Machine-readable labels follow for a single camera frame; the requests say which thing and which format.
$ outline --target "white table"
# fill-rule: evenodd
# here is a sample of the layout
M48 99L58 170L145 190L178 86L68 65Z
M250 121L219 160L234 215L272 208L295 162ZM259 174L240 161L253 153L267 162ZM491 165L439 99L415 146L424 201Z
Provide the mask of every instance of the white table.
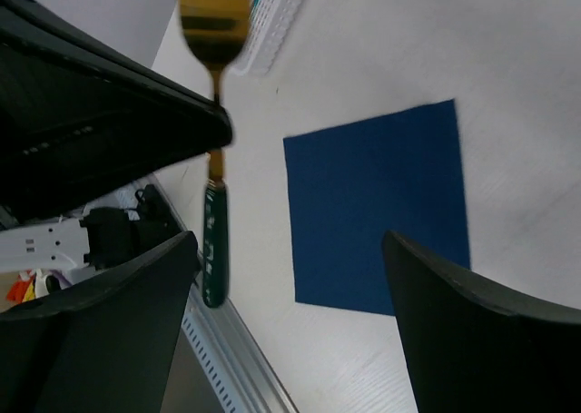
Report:
M231 299L302 412L415 411L395 320L294 303L282 138L458 99L473 269L581 308L578 0L306 0L264 79L229 76ZM208 94L172 19L153 69ZM205 166L158 173L202 224Z

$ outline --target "blue cloth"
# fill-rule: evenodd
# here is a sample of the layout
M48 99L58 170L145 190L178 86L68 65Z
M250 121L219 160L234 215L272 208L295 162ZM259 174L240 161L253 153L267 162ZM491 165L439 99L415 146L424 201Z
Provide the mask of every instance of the blue cloth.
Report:
M393 315L395 230L469 268L453 101L286 138L297 302Z

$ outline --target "dish rack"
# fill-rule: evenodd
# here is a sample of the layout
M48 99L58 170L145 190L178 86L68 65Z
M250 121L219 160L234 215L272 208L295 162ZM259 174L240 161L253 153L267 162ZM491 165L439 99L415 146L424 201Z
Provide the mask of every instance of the dish rack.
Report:
M253 0L251 34L231 70L263 76L272 67L302 0Z

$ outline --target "gold fork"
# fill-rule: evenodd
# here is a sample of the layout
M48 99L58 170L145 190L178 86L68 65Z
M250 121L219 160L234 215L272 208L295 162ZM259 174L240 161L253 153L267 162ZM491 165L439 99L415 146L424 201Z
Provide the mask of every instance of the gold fork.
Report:
M192 53L212 76L221 103L222 74L242 51L249 33L251 0L180 0L182 31ZM208 307L228 298L230 255L228 193L222 150L210 152L204 199L202 296Z

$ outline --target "dark green fork handle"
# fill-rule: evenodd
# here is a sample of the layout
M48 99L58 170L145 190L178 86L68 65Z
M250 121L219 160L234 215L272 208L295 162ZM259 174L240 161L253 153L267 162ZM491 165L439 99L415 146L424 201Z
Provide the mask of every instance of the dark green fork handle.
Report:
M220 307L228 298L230 287L230 251L228 248L228 189L223 182L206 186L203 218L203 302Z

